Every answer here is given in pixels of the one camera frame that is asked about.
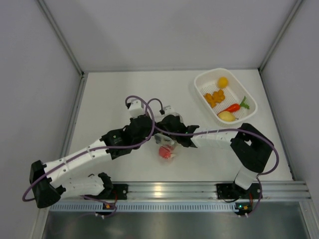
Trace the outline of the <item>orange fake fruit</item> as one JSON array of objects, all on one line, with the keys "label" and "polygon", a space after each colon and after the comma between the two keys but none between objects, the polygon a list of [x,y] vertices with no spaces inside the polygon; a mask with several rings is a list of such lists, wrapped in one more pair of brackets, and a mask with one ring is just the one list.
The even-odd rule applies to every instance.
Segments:
[{"label": "orange fake fruit", "polygon": [[222,90],[215,91],[212,94],[206,93],[204,95],[205,100],[210,105],[211,108],[214,108],[217,104],[225,100],[225,95]]}]

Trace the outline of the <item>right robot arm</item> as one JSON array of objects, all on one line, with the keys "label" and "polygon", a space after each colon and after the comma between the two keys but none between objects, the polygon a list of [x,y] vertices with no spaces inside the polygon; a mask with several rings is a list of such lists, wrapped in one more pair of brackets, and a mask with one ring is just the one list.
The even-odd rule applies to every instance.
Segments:
[{"label": "right robot arm", "polygon": [[183,147],[233,151],[242,164],[232,186],[233,193],[239,198],[250,193],[251,185],[264,172],[275,151],[273,143],[249,123],[243,123],[239,128],[211,130],[198,125],[185,126],[179,116],[168,115],[155,124],[155,129]]}]

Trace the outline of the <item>yellow fake lemon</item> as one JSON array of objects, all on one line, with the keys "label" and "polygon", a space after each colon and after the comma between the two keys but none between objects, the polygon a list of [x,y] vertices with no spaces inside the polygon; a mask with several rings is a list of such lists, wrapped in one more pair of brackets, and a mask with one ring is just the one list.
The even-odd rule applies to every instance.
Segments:
[{"label": "yellow fake lemon", "polygon": [[217,81],[217,86],[220,89],[224,89],[228,86],[229,82],[228,79],[226,77],[220,77]]}]

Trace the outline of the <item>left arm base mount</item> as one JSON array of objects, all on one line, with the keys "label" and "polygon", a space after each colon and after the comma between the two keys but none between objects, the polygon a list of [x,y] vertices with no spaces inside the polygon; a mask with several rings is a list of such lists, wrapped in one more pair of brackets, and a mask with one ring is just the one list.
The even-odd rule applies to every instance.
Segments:
[{"label": "left arm base mount", "polygon": [[104,189],[98,195],[85,195],[85,197],[96,200],[127,200],[128,189],[128,184],[116,183],[112,189]]}]

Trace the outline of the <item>yellow fake pear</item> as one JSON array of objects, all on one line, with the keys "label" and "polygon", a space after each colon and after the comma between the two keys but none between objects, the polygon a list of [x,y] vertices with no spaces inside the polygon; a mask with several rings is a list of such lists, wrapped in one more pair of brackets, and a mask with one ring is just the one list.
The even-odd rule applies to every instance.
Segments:
[{"label": "yellow fake pear", "polygon": [[228,112],[228,111],[223,111],[223,112],[220,112],[218,114],[218,117],[223,120],[223,121],[226,121],[226,122],[233,122],[233,121],[236,121],[237,118],[236,116],[231,113],[231,112]]}]

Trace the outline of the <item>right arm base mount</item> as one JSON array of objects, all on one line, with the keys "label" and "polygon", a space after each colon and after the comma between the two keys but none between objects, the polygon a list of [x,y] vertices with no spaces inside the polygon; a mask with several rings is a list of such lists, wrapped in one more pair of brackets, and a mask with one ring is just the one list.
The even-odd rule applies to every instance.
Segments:
[{"label": "right arm base mount", "polygon": [[219,200],[258,199],[261,193],[259,183],[253,183],[249,189],[243,189],[233,183],[216,184],[217,198]]}]

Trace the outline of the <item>fake carrot with green leaves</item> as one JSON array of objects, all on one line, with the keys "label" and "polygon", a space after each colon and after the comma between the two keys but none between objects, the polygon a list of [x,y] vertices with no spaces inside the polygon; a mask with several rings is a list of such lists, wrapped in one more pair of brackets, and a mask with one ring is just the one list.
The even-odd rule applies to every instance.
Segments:
[{"label": "fake carrot with green leaves", "polygon": [[241,108],[245,108],[247,110],[250,109],[250,106],[247,104],[246,102],[247,100],[247,97],[245,96],[243,98],[243,100],[241,101],[241,103],[235,103],[235,104],[232,104],[230,105],[229,107],[227,107],[226,109],[222,110],[221,112],[230,112],[230,113],[233,113],[233,112],[237,112],[239,111]]}]

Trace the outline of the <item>clear zip top bag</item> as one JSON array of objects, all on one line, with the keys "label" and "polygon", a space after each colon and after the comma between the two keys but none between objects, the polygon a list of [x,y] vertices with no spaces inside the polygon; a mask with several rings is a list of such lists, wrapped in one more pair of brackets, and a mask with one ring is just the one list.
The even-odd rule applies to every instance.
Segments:
[{"label": "clear zip top bag", "polygon": [[178,133],[178,127],[181,123],[182,117],[178,113],[158,117],[153,138],[161,164],[170,164],[178,155],[180,144],[177,142],[176,136],[170,134],[170,132]]}]

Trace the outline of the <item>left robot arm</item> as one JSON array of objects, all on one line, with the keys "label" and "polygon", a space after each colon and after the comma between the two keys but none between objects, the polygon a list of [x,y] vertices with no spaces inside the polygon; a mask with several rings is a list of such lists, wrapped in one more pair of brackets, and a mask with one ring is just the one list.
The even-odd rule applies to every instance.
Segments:
[{"label": "left robot arm", "polygon": [[131,118],[129,125],[109,131],[78,152],[55,161],[32,163],[29,182],[36,206],[47,208],[63,198],[77,196],[109,198],[113,184],[105,172],[82,179],[74,179],[74,176],[139,149],[154,135],[155,125],[155,121],[147,115]]}]

